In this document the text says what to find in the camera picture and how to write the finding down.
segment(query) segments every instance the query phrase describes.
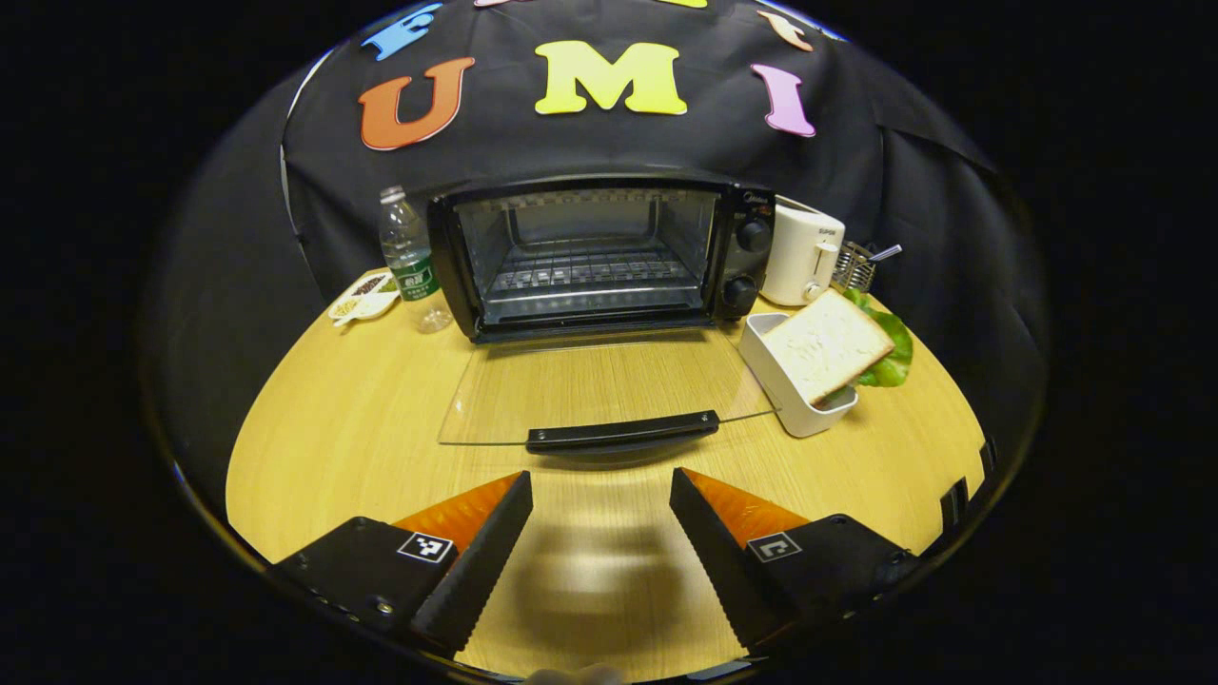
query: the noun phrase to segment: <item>wooden table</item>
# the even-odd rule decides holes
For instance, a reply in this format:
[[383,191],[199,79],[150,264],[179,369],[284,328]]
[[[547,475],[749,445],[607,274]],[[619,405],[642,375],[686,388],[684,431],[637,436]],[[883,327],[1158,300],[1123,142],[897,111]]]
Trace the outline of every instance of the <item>wooden table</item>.
[[[792,310],[759,299],[761,311]],[[736,342],[741,324],[723,332]],[[438,444],[474,351],[456,324],[418,334],[401,303],[345,329],[323,313],[245,419],[229,522],[278,562],[352,516],[395,522],[530,469],[532,516],[457,661],[515,675],[608,662],[631,680],[710,668],[744,650],[669,509],[672,468],[809,519],[844,512],[922,552],[942,531],[939,497],[960,477],[970,496],[980,485],[984,440],[946,371],[916,335],[914,346],[905,385],[860,388],[857,406],[825,433],[794,439],[767,414],[643,466],[590,470],[524,446]]]

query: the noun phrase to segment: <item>oven door handle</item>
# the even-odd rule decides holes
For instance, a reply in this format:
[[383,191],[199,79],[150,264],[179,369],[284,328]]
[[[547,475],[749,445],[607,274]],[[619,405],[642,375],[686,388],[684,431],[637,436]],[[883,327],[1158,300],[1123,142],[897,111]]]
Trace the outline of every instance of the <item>oven door handle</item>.
[[594,456],[686,442],[719,431],[714,410],[641,421],[533,428],[525,447],[535,455]]

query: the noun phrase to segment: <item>yellow letter m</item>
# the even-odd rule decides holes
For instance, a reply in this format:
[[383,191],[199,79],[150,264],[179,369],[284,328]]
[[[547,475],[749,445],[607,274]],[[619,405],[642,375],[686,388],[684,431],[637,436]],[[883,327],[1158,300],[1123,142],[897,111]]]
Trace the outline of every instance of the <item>yellow letter m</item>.
[[588,101],[575,93],[575,82],[602,110],[611,110],[626,84],[633,91],[626,107],[633,112],[683,115],[688,110],[677,96],[672,62],[680,56],[674,48],[655,43],[636,43],[609,63],[594,48],[582,40],[558,40],[537,46],[537,54],[549,62],[546,96],[537,101],[537,112],[558,115],[582,112]]

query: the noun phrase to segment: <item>bread slice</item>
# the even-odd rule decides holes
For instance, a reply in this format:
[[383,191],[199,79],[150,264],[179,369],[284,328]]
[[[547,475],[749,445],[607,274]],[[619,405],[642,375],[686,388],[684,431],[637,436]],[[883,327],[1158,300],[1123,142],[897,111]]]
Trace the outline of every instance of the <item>bread slice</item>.
[[815,405],[893,351],[893,339],[832,288],[761,336],[799,395]]

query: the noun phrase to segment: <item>plastic bottle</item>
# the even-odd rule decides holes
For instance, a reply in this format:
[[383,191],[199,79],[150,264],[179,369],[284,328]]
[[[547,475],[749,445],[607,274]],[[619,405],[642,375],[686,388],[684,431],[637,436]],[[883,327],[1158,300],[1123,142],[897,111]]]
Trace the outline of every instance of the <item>plastic bottle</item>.
[[381,191],[381,252],[397,280],[403,303],[419,333],[435,333],[453,321],[431,269],[426,222],[406,201],[402,186]]

